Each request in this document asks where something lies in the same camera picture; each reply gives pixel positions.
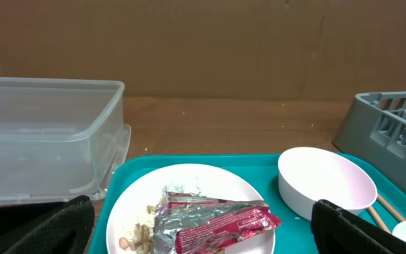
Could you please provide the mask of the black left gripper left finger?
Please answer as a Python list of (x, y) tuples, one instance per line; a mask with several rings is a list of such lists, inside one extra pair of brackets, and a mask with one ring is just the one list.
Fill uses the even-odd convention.
[(0, 254), (83, 253), (94, 226), (90, 198), (0, 207)]

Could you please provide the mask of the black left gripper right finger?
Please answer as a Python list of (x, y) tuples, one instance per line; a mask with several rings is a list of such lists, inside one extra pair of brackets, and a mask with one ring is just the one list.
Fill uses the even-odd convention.
[(315, 202), (310, 227), (320, 254), (406, 254), (406, 242), (328, 200)]

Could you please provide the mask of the red foil snack wrapper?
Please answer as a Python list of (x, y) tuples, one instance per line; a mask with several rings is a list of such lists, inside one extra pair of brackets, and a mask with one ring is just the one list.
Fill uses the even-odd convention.
[(165, 254), (272, 253), (281, 224), (262, 199), (233, 201), (167, 186), (156, 206), (152, 248)]

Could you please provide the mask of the pink bowl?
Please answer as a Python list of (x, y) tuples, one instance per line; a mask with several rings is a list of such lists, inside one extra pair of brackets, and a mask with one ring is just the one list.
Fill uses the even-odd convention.
[(376, 184), (361, 167), (315, 147), (294, 147), (279, 156), (278, 189), (284, 203), (309, 221), (318, 200), (358, 215), (378, 196)]

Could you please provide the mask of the pink round plate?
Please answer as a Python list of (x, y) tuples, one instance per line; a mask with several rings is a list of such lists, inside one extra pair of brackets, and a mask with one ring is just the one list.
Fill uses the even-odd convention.
[(155, 169), (130, 184), (118, 197), (106, 224), (108, 253), (127, 253), (118, 247), (118, 240), (134, 225), (134, 218), (148, 205), (157, 206), (162, 190), (181, 186), (198, 190), (212, 198), (233, 201), (258, 200), (262, 196), (246, 180), (220, 167), (205, 164), (175, 164)]

